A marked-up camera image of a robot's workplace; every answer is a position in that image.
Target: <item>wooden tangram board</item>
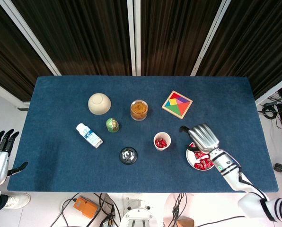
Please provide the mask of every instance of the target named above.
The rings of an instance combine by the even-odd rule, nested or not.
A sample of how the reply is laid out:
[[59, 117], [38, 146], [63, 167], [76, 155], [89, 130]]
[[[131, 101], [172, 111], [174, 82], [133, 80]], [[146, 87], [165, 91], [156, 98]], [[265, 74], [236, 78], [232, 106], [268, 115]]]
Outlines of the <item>wooden tangram board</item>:
[[170, 112], [174, 116], [183, 119], [193, 101], [184, 95], [172, 91], [162, 106], [162, 109]]

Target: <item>shoe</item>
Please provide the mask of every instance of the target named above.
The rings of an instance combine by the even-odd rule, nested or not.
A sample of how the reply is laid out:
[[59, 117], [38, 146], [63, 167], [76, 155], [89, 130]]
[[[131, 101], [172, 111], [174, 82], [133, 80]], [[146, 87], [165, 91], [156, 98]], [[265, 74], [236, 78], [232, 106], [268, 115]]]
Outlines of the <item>shoe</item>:
[[19, 209], [26, 206], [31, 201], [31, 196], [26, 193], [9, 196], [3, 209]]

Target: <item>orange device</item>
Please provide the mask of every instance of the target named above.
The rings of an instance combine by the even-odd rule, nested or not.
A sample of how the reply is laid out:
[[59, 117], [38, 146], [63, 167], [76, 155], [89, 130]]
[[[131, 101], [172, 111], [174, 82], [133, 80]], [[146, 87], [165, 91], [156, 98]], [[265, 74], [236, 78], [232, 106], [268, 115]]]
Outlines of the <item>orange device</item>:
[[93, 218], [98, 209], [98, 206], [92, 201], [79, 196], [74, 204], [74, 208], [81, 211], [84, 216]]

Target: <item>dark curtain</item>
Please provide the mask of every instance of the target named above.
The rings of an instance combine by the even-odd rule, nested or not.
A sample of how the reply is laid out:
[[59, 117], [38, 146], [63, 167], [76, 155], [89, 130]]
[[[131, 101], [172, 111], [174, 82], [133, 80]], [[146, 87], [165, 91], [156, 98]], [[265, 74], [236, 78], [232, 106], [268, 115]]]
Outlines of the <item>dark curtain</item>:
[[141, 75], [190, 76], [221, 0], [142, 0]]
[[29, 101], [38, 76], [51, 72], [0, 6], [0, 86]]
[[131, 75], [126, 0], [13, 0], [62, 75]]
[[232, 0], [197, 76], [248, 77], [255, 98], [282, 80], [282, 0]]

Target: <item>white bottle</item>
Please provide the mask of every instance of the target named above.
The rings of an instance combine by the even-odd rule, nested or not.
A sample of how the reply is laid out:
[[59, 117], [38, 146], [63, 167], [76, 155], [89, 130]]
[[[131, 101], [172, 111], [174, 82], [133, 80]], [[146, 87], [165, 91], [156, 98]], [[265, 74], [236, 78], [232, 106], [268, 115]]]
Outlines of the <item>white bottle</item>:
[[88, 126], [80, 123], [76, 127], [77, 131], [80, 133], [81, 136], [86, 139], [91, 145], [95, 148], [98, 148], [103, 141], [98, 137]]

